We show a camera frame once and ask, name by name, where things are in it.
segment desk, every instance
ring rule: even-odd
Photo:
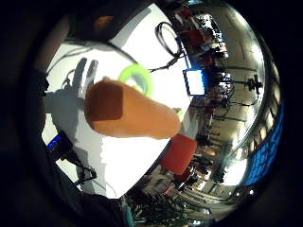
[[[123,27],[112,39],[112,43],[131,54],[146,68],[162,66],[171,60],[171,55],[154,35],[154,28],[162,21],[169,20],[156,5],[151,5]],[[166,41],[172,49],[176,48],[171,35],[167,36]],[[84,165],[92,167],[98,174],[96,179],[80,185],[79,189],[110,199],[120,198],[145,174],[169,139],[117,139],[91,130],[83,113],[83,100],[89,83],[86,75],[90,62],[98,61],[98,68],[93,76],[94,83],[104,76],[118,79],[120,72],[131,63],[106,45],[86,45],[93,46],[94,49],[58,61],[49,73],[47,79],[50,85],[45,97],[47,115],[43,138],[48,143],[57,134],[57,130],[64,130]],[[78,46],[73,44],[63,44],[50,65],[76,47]],[[185,60],[181,59],[169,70],[152,73],[151,98],[171,108],[181,108],[185,113],[191,100],[187,95],[182,73],[186,68]],[[72,181],[78,178],[75,166],[61,160],[57,161],[57,164]]]

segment red object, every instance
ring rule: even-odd
[[[211,56],[206,56],[205,58],[203,58],[201,60],[201,65],[202,66],[207,66],[207,65],[210,65],[212,63],[213,63],[213,60],[212,60]]]
[[[182,183],[186,182],[188,180],[188,178],[190,177],[191,172],[190,172],[190,168],[187,167],[186,170],[183,172],[182,175],[174,175],[174,179],[178,180]]]
[[[190,11],[188,8],[185,8],[185,9],[179,11],[178,14],[179,14],[182,18],[186,19],[187,17],[191,16],[191,11]]]
[[[208,32],[202,29],[185,30],[182,33],[188,38],[189,42],[194,46],[208,44],[212,41],[211,34],[209,34]]]
[[[197,149],[197,141],[177,134],[171,138],[171,144],[160,165],[176,175],[182,175]]]

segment window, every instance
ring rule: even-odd
[[[276,68],[276,65],[274,62],[272,62],[272,65],[273,65],[273,71],[274,71],[274,75],[275,75],[275,79],[278,83],[280,83],[280,77],[278,75],[278,71],[277,71],[277,68]]]
[[[274,118],[271,112],[268,113],[267,118],[266,118],[266,127],[268,131],[273,127],[274,125]]]
[[[265,139],[265,137],[266,137],[266,128],[265,128],[265,126],[263,126],[261,128],[261,130],[260,130],[259,133],[260,133],[260,136],[261,136],[261,140],[263,141]]]
[[[280,87],[276,83],[274,86],[274,98],[275,98],[277,104],[279,104],[280,100],[281,100],[281,93],[280,93]]]
[[[271,105],[270,110],[271,110],[272,114],[273,114],[274,116],[276,116],[276,113],[277,113],[277,104],[276,104],[276,102],[275,102],[274,100],[273,100],[273,102],[272,102],[272,105]]]

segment orange object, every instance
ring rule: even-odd
[[[160,165],[176,175],[182,175],[187,169],[196,149],[197,141],[178,133],[171,138],[169,149],[161,160]]]
[[[86,94],[84,113],[90,127],[108,136],[171,138],[181,128],[178,114],[117,80],[104,79]]]

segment chair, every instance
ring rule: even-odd
[[[187,169],[196,148],[197,142],[195,140],[178,133],[171,138],[170,146],[160,161],[160,165],[176,175],[182,175]]]

